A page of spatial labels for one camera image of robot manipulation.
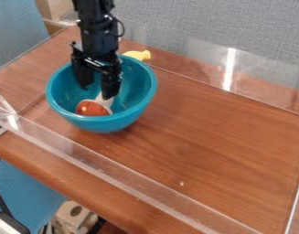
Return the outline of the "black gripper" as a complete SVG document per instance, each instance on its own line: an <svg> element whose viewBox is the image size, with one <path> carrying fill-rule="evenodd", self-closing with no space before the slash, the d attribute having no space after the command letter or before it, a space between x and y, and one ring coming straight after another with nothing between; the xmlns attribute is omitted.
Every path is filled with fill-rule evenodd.
<svg viewBox="0 0 299 234"><path fill-rule="evenodd" d="M121 61L114 52L93 57L78 41L72 41L70 63L78 87L85 90L93 83L93 72L101 74L101 95L108 100L118 94L121 86Z"/></svg>

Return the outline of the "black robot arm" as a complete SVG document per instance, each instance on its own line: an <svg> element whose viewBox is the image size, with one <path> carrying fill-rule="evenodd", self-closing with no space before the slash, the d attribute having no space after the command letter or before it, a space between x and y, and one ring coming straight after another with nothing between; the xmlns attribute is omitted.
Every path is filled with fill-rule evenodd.
<svg viewBox="0 0 299 234"><path fill-rule="evenodd" d="M109 100L118 94L121 85L121 61L118 50L118 26L121 21L110 14L113 0L72 0L78 14L80 42L70 43L70 64L78 86L85 90L97 71L101 97Z"/></svg>

